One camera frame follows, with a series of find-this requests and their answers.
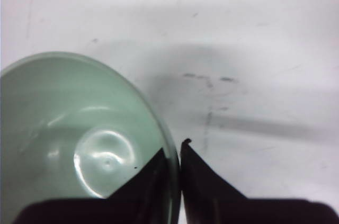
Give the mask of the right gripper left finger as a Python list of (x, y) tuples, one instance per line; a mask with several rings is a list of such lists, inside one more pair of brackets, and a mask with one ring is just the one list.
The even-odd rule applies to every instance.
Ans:
[(160, 149), (106, 199), (55, 199), (31, 204), (14, 223), (167, 223), (170, 216), (168, 167)]

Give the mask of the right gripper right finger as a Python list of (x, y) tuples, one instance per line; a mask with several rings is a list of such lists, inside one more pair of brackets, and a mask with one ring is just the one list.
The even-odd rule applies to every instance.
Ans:
[(328, 205), (302, 199), (248, 198), (181, 144), (181, 188), (188, 223), (338, 223)]

